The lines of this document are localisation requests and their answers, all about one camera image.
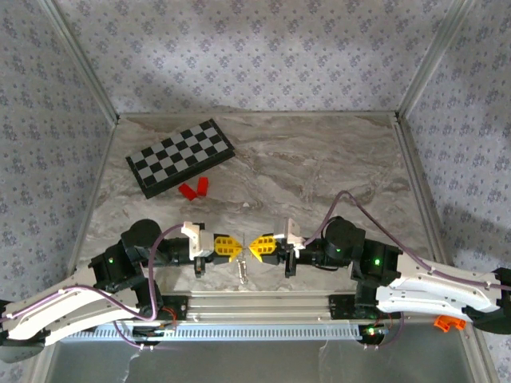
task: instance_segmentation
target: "red block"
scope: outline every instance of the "red block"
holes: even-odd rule
[[[182,195],[184,195],[189,201],[193,201],[195,198],[197,198],[197,193],[193,191],[191,187],[189,187],[187,184],[182,184],[177,188]]]
[[[208,194],[208,177],[200,177],[199,184],[197,185],[197,194],[205,197]]]

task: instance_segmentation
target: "black and white checkered board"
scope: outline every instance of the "black and white checkered board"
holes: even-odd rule
[[[151,198],[233,156],[227,137],[208,120],[126,160],[146,198]]]

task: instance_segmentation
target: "marble surface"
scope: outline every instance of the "marble surface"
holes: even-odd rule
[[[203,173],[208,196],[187,201],[172,188],[146,199],[125,157],[213,117],[236,149],[236,157]],[[188,183],[194,188],[197,178]],[[78,265],[119,240],[138,219],[162,228],[184,220],[205,222],[215,233],[246,244],[272,232],[276,217],[290,216],[310,235],[335,194],[349,190],[364,207],[421,256],[429,258],[417,204],[407,179],[394,130],[382,118],[344,116],[174,116],[121,118],[107,159],[101,189]],[[389,242],[347,199],[335,213]],[[207,265],[196,279],[192,267],[157,269],[163,292],[171,290],[353,290],[347,270],[335,273],[299,267],[285,279],[283,265],[248,256],[248,283],[241,285],[236,263]]]

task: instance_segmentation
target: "wall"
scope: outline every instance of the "wall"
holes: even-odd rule
[[[0,299],[19,300],[64,277],[109,126],[35,0],[0,5],[0,62]]]
[[[511,4],[478,2],[409,116],[460,267],[511,267]],[[502,381],[511,381],[511,337],[487,335]]]
[[[450,0],[57,0],[118,113],[395,110]]]

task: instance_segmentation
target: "orange clip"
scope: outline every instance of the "orange clip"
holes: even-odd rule
[[[435,321],[434,326],[442,329],[444,333],[449,332],[450,327],[454,326],[458,330],[464,330],[466,322],[462,319],[448,317],[447,315],[440,315]]]

